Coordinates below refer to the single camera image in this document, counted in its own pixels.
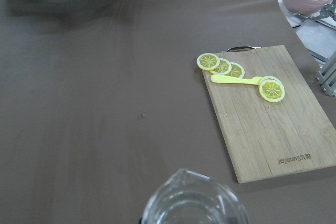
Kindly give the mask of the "middle lemon slice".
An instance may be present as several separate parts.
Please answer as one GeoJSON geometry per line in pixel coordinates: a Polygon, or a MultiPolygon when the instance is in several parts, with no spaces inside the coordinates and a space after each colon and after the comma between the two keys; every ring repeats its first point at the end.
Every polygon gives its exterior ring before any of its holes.
{"type": "Polygon", "coordinates": [[[210,70],[211,74],[227,75],[232,70],[232,64],[224,58],[219,58],[219,65],[217,68],[210,70]]]}

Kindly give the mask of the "clear glass measuring cup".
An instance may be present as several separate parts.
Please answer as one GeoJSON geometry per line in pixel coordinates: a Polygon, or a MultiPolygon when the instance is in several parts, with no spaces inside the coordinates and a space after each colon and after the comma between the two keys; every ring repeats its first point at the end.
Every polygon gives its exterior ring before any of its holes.
{"type": "Polygon", "coordinates": [[[250,223],[244,205],[225,184],[179,169],[150,197],[140,223],[250,223]]]}

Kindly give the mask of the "yellow plastic knife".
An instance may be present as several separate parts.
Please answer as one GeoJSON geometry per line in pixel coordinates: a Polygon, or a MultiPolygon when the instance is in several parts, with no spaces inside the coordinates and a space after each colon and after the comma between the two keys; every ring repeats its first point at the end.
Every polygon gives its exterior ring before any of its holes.
{"type": "Polygon", "coordinates": [[[262,77],[253,77],[251,79],[225,76],[219,74],[211,75],[211,82],[213,83],[225,83],[225,84],[251,84],[251,85],[259,85],[262,77]]]}

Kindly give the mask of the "bamboo cutting board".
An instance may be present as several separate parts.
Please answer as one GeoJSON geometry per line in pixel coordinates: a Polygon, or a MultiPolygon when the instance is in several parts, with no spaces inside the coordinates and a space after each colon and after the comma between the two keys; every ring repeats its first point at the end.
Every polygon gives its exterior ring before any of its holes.
{"type": "Polygon", "coordinates": [[[272,103],[256,86],[203,73],[239,183],[335,165],[335,128],[283,45],[218,56],[242,65],[246,78],[277,77],[286,92],[272,103]]]}

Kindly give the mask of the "aluminium frame post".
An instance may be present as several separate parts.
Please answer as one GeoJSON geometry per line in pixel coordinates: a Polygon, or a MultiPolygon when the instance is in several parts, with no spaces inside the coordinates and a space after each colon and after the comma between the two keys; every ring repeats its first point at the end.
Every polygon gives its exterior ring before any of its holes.
{"type": "Polygon", "coordinates": [[[335,53],[323,65],[316,75],[320,88],[329,97],[335,96],[335,53]]]}

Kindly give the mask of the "lemon slice on knife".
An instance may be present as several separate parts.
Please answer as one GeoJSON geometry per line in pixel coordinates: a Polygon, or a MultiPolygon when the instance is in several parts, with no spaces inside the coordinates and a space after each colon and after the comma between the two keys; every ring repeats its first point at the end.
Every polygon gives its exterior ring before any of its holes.
{"type": "Polygon", "coordinates": [[[268,102],[279,102],[286,94],[282,82],[273,76],[262,77],[258,90],[260,96],[268,102]]]}

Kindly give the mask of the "outer lemon slice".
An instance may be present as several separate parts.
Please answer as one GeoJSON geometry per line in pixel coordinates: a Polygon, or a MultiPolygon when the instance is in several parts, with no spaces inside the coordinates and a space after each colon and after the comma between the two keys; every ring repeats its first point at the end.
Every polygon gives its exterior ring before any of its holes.
{"type": "Polygon", "coordinates": [[[197,66],[205,71],[216,69],[220,64],[220,59],[213,53],[204,53],[197,57],[197,66]]]}

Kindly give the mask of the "inner lemon slice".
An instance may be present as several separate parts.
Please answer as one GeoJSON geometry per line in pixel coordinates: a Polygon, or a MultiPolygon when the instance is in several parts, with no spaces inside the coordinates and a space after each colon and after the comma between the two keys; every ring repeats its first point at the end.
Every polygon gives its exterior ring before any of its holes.
{"type": "Polygon", "coordinates": [[[230,64],[232,68],[231,71],[227,74],[227,76],[243,78],[245,75],[245,69],[243,68],[243,66],[241,66],[236,62],[231,62],[230,64]]]}

